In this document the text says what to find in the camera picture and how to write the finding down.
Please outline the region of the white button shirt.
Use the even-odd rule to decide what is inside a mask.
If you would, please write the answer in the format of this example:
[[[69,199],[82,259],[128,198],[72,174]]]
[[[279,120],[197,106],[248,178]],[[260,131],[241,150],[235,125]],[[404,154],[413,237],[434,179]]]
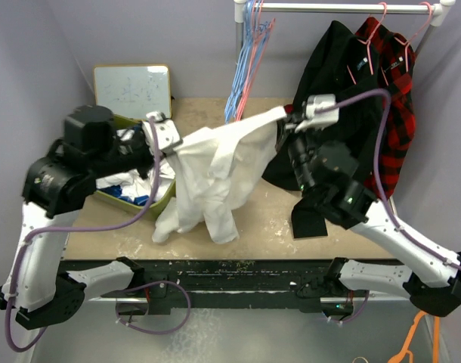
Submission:
[[[184,137],[167,156],[176,195],[156,220],[152,240],[162,243],[205,222],[212,241],[225,244],[239,232],[233,211],[243,206],[276,155],[277,122],[283,107]]]

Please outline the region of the pink wire hanger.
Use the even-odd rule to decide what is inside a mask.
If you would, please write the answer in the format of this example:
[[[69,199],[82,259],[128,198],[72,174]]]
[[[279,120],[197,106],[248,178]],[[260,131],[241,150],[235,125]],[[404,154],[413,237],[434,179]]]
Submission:
[[[265,50],[274,28],[275,19],[261,21],[264,1],[247,1],[243,15],[244,20],[244,53],[243,65],[240,66],[238,83],[238,101],[236,105],[236,121],[243,118],[246,103],[264,56]]]

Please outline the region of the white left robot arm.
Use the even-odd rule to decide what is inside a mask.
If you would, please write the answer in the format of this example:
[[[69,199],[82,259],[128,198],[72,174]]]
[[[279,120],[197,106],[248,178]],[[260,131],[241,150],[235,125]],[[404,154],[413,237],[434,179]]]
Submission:
[[[6,282],[0,286],[5,325],[44,330],[73,317],[82,304],[114,291],[137,296],[144,269],[126,257],[86,271],[61,271],[68,237],[100,178],[160,164],[156,119],[139,123],[122,140],[115,116],[102,106],[82,106],[63,121],[63,134],[28,169],[23,185],[23,224]]]

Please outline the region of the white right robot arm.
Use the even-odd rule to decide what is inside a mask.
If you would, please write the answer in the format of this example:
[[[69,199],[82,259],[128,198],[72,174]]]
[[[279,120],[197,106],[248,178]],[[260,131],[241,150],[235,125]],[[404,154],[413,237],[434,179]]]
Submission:
[[[341,142],[317,141],[308,120],[287,117],[278,123],[303,201],[319,217],[377,244],[397,265],[335,258],[325,277],[326,290],[368,290],[401,296],[415,307],[446,317],[461,306],[461,252],[435,243],[396,217],[384,200],[354,179],[358,161]]]

